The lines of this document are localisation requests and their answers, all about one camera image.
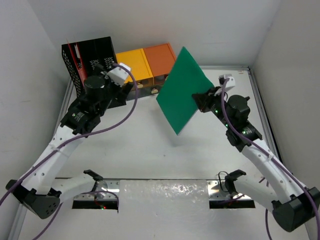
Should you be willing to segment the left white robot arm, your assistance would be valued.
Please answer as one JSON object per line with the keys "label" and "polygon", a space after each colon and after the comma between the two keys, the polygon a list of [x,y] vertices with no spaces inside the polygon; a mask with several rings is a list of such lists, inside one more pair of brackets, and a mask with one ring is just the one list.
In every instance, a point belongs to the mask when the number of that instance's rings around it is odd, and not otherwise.
{"label": "left white robot arm", "polygon": [[94,128],[106,110],[113,103],[125,105],[137,83],[119,85],[112,77],[93,75],[85,80],[84,88],[68,107],[38,160],[20,179],[12,179],[6,185],[7,191],[40,219],[50,217],[66,200],[96,190],[104,181],[90,169],[62,183],[58,183],[56,177],[85,138],[96,134]]}

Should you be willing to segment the red folder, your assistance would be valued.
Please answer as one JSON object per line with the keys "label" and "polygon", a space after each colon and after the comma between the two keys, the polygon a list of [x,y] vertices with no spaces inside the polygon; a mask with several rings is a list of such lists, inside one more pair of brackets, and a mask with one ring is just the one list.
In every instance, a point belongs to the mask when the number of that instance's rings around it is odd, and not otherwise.
{"label": "red folder", "polygon": [[70,43],[69,41],[67,41],[67,45],[68,45],[69,51],[71,53],[71,57],[73,59],[73,62],[75,64],[76,70],[78,72],[80,81],[81,81],[82,85],[84,86],[84,82],[87,79],[88,75],[87,75],[87,71],[85,69],[85,64],[84,64],[83,58],[80,53],[80,46],[77,42]]}

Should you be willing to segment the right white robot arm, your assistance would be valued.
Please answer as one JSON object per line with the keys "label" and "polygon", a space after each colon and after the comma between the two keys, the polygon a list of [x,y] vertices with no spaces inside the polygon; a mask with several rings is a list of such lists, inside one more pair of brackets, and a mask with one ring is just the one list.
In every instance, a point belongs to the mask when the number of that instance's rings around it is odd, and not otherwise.
{"label": "right white robot arm", "polygon": [[205,93],[194,93],[197,108],[212,112],[227,128],[229,143],[250,160],[268,181],[269,187],[249,178],[243,170],[235,170],[224,177],[224,187],[234,196],[241,193],[272,213],[278,225],[292,232],[315,218],[320,221],[320,191],[308,188],[293,176],[268,147],[261,133],[249,122],[249,97],[232,95],[224,100],[220,87]]}

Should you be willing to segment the green folder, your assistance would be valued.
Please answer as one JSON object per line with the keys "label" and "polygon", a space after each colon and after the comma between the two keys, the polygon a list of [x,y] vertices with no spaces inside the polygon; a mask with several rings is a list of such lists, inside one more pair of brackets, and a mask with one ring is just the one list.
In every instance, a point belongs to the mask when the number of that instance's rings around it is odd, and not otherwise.
{"label": "green folder", "polygon": [[198,107],[193,94],[203,94],[214,84],[206,77],[190,52],[182,47],[165,80],[157,103],[173,131],[179,135]]}

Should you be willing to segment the orange yellow drawer cabinet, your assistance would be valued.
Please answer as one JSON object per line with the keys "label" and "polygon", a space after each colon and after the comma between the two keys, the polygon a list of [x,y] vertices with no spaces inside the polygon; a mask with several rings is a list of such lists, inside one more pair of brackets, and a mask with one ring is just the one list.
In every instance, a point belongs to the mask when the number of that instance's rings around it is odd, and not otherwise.
{"label": "orange yellow drawer cabinet", "polygon": [[139,97],[158,94],[175,62],[176,54],[170,43],[148,46],[116,54],[118,63],[131,68],[137,82]]}

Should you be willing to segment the black mesh file organizer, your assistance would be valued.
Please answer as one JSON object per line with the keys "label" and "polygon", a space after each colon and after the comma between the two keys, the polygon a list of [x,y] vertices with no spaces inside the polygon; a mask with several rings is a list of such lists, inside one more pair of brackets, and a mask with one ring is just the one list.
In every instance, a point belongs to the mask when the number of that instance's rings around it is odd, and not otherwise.
{"label": "black mesh file organizer", "polygon": [[[95,73],[96,66],[102,67],[102,70],[107,74],[108,71],[114,68],[113,64],[117,63],[112,38],[110,36],[71,42],[71,44],[74,43],[78,43],[79,45],[79,51],[87,77],[92,76]],[[81,83],[67,43],[61,46],[61,55],[73,82],[76,96],[78,97],[84,92],[84,86]]]}

